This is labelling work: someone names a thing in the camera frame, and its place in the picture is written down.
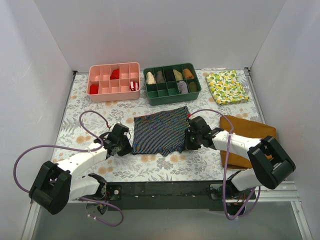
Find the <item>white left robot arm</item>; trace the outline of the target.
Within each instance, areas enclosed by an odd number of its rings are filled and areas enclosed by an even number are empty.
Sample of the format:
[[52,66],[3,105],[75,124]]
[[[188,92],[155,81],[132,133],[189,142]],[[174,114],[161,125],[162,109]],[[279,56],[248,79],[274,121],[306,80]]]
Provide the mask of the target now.
[[58,163],[45,162],[28,196],[52,215],[59,213],[69,201],[82,197],[106,200],[107,181],[95,173],[85,175],[85,171],[109,157],[130,154],[133,149],[127,136],[129,132],[127,126],[116,123],[112,131],[95,139],[86,152]]

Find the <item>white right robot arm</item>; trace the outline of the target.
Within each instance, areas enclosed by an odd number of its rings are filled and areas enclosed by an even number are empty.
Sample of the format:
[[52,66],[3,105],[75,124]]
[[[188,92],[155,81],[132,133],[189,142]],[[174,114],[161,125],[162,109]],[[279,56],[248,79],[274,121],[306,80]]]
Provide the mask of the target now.
[[228,158],[230,166],[240,170],[232,174],[225,186],[212,188],[216,197],[237,199],[252,188],[264,186],[274,190],[296,165],[276,139],[276,129],[259,122],[227,115],[220,118],[220,126],[210,128],[201,116],[188,118],[184,147],[218,150]]

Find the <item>navy striped underwear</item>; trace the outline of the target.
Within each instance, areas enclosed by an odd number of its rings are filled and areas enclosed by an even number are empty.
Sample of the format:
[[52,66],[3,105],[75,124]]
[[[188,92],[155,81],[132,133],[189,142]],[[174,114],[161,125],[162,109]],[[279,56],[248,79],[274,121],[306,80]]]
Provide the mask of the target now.
[[173,152],[182,152],[185,130],[189,124],[187,106],[164,110],[134,118],[133,155],[156,155],[166,157]]

